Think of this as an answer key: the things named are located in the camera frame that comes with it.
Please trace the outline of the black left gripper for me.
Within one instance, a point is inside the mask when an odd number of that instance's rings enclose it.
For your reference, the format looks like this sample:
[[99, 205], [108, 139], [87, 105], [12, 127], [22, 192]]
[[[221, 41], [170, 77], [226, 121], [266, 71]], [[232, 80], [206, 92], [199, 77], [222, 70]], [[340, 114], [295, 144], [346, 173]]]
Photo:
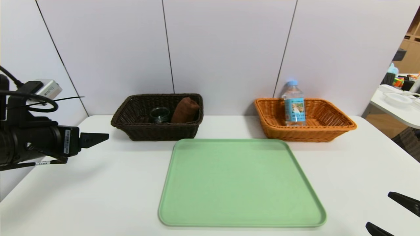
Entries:
[[72, 157], [109, 139], [108, 133], [80, 133], [61, 125], [23, 127], [23, 148], [30, 157]]

